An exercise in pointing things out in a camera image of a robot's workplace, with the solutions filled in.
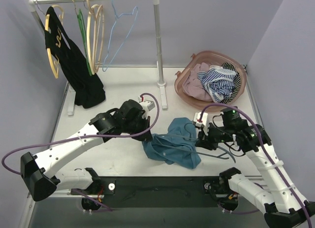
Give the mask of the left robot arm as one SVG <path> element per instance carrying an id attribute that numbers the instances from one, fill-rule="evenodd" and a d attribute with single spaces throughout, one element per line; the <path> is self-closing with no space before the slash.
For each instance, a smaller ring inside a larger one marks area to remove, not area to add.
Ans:
<path id="1" fill-rule="evenodd" d="M 55 191 L 80 189 L 95 194 L 101 187 L 100 178 L 92 168 L 66 171 L 63 167 L 89 149 L 99 146 L 113 136 L 126 134 L 138 141 L 152 140 L 148 112 L 153 101 L 125 101 L 120 108 L 97 114 L 68 142 L 58 144 L 33 155 L 21 156 L 21 177 L 34 201 L 48 198 Z"/>

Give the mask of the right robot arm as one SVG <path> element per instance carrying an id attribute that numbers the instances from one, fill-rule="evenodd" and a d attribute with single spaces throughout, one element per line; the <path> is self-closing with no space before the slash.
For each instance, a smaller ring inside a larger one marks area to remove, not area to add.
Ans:
<path id="1" fill-rule="evenodd" d="M 204 110 L 195 113 L 192 122 L 199 129 L 196 146 L 215 150 L 220 143 L 233 142 L 252 161 L 268 190 L 235 167 L 220 173 L 219 189 L 241 195 L 264 215 L 271 228 L 294 228 L 304 222 L 312 227 L 315 204 L 294 185 L 265 129 L 237 107 L 226 104 L 222 107 L 221 127 L 211 123 Z"/>

